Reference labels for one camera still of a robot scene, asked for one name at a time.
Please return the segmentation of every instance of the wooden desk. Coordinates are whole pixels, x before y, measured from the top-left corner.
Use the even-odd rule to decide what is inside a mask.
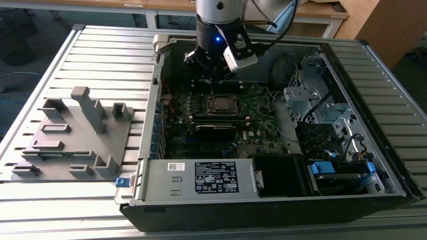
[[[157,15],[196,15],[189,0],[6,0],[0,7],[61,11],[144,14],[147,26],[157,28]],[[307,2],[299,6],[288,35],[333,38],[348,13],[336,12],[328,3]]]
[[[144,14],[147,0],[5,0],[0,7],[60,11]]]
[[[157,15],[191,16],[196,15],[196,4],[189,0],[147,0],[145,15],[148,28],[157,28]],[[336,12],[329,3],[307,2],[297,7],[288,35],[333,38],[348,19],[347,12]]]

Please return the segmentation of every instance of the floor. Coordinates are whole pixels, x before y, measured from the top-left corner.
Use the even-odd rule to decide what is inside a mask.
[[[53,20],[49,11],[33,10],[32,21],[37,28],[37,33],[26,37],[30,49],[34,51],[34,60],[29,64],[10,67],[0,60],[1,71],[6,72],[36,72],[42,74],[60,49],[73,24],[87,24],[97,26],[141,27],[147,26],[143,15],[101,13],[101,12],[75,12],[60,11],[60,19]],[[159,26],[168,29],[195,30],[196,22],[193,17],[160,16]],[[427,56],[421,56],[416,61],[411,56],[403,57],[392,72],[408,90],[420,107],[427,111],[427,95],[423,94],[427,87]],[[10,75],[0,77],[0,85],[5,86],[5,91],[0,93],[0,100],[8,102],[25,102],[32,90],[38,82],[38,77],[33,75]],[[5,135],[13,120],[21,110],[22,103],[10,104],[0,102],[0,139]]]

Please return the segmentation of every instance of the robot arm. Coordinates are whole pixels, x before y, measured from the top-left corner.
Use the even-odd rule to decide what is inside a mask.
[[[229,79],[239,71],[256,64],[257,57],[264,55],[285,35],[284,31],[269,45],[251,43],[240,19],[243,2],[196,1],[196,48],[185,54],[184,63],[199,78],[211,82]]]

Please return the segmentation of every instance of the motherboard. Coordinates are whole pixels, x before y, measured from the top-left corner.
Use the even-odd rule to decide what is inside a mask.
[[[165,82],[161,99],[167,159],[245,159],[285,151],[272,111],[284,96],[265,84],[225,82],[212,93],[205,82]]]

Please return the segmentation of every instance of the cable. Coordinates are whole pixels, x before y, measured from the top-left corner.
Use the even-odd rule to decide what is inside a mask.
[[[293,0],[295,6],[293,6],[293,13],[292,13],[292,18],[291,21],[288,22],[288,26],[280,36],[267,45],[265,51],[272,48],[273,45],[283,39],[283,37],[287,35],[287,32],[291,28],[291,24],[293,22],[295,14],[296,14],[296,8],[297,8],[297,0]]]
[[[4,101],[4,100],[0,100],[0,103],[4,103],[4,104],[24,104],[26,101]]]
[[[271,110],[273,110],[273,104],[275,104],[275,99],[276,99],[276,96],[280,92],[277,91],[272,97],[272,101],[271,101]]]
[[[363,141],[359,141],[360,146],[363,147],[363,150],[359,152],[359,154],[355,156],[353,160],[361,160],[361,157],[367,154],[368,148],[363,144]]]
[[[320,105],[325,102],[325,100],[331,97],[331,92],[328,91],[327,94],[323,96],[323,98],[320,99],[320,101],[317,101],[317,103],[313,105],[312,109],[307,112],[305,116],[301,118],[301,122],[305,122],[308,116],[317,110],[317,108],[320,107]]]
[[[267,93],[268,93],[269,97],[275,98],[273,95],[272,95],[272,93],[271,93],[269,90],[268,90],[268,87],[265,87],[265,90],[267,90]]]
[[[347,155],[347,152],[348,152],[348,148],[349,148],[349,145],[352,143],[352,140],[357,137],[357,136],[361,136],[359,133],[355,133],[353,135],[351,135],[349,139],[348,139],[348,142],[345,143],[345,146],[344,146],[344,151],[341,152],[341,157],[340,157],[340,161],[344,161],[345,160],[345,155]]]
[[[297,143],[297,144],[300,143],[299,141],[292,140],[291,138],[288,138],[288,137],[281,133],[280,129],[277,129],[277,132],[279,132],[280,135],[281,135],[287,140],[289,140],[291,142]]]
[[[1,70],[1,72],[5,72],[6,74],[1,75],[0,78],[6,77],[9,75],[36,75],[38,77],[42,77],[40,73],[30,72],[30,71],[6,72]]]
[[[253,4],[253,6],[255,6],[255,8],[256,8],[256,10],[257,10],[257,12],[259,12],[259,14],[260,14],[260,15],[263,16],[263,18],[269,22],[269,25],[272,25],[273,28],[276,29],[276,28],[277,28],[277,25],[275,24],[275,22],[272,22],[272,21],[269,20],[269,18],[267,17],[267,15],[264,14],[264,12],[261,11],[259,5],[256,4],[255,0],[251,0],[251,2],[252,2],[252,4]]]
[[[292,61],[292,63],[293,63],[293,66],[295,66],[295,73],[293,73],[293,75],[297,77],[297,74],[299,74],[299,64],[296,63],[296,60],[295,60],[295,58],[291,56],[291,55],[288,55],[287,53],[280,53],[276,57],[275,57],[275,59],[272,60],[272,62],[271,62],[271,67],[269,67],[269,73],[268,73],[268,81],[269,81],[269,83],[273,83],[275,82],[275,80],[273,80],[273,71],[275,71],[275,66],[276,66],[276,64],[277,64],[277,61],[279,61],[279,59],[289,59],[291,61]]]

